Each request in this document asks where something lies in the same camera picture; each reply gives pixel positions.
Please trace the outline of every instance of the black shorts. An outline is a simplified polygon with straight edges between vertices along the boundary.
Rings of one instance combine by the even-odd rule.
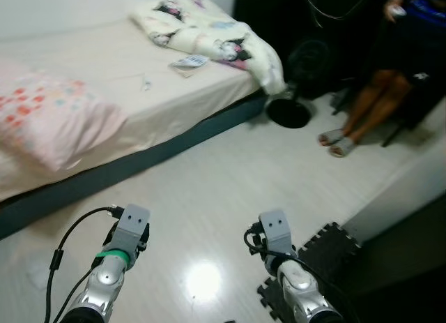
[[[407,14],[384,40],[377,68],[398,70],[414,86],[425,83],[446,69],[446,29]]]

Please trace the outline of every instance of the fan stand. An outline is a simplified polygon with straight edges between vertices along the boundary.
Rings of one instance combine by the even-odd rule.
[[[303,128],[312,117],[308,108],[298,102],[297,89],[292,98],[272,100],[266,108],[266,114],[275,123],[290,129]]]

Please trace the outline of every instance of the pink pillow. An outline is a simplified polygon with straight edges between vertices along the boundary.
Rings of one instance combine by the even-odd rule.
[[[0,77],[6,76],[5,66],[1,69]],[[119,106],[103,101],[82,81],[44,72],[10,76],[0,84],[0,142],[51,171],[76,165],[127,119]]]

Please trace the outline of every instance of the bare leg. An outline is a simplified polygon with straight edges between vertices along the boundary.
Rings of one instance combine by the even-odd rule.
[[[379,70],[372,77],[370,83],[360,92],[353,109],[348,117],[345,126],[342,128],[344,136],[352,133],[356,124],[370,110],[378,97],[384,92],[385,88],[395,78],[397,72],[395,70]]]
[[[388,119],[411,89],[412,85],[409,84],[407,79],[402,74],[398,74],[375,104],[364,124],[349,135],[354,143],[357,144],[366,133]]]

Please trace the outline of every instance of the person's hand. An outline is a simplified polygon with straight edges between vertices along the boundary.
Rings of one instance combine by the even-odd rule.
[[[401,7],[403,5],[403,0],[389,0],[384,5],[384,16],[387,21],[396,22],[392,13],[389,11],[389,7],[396,6]]]

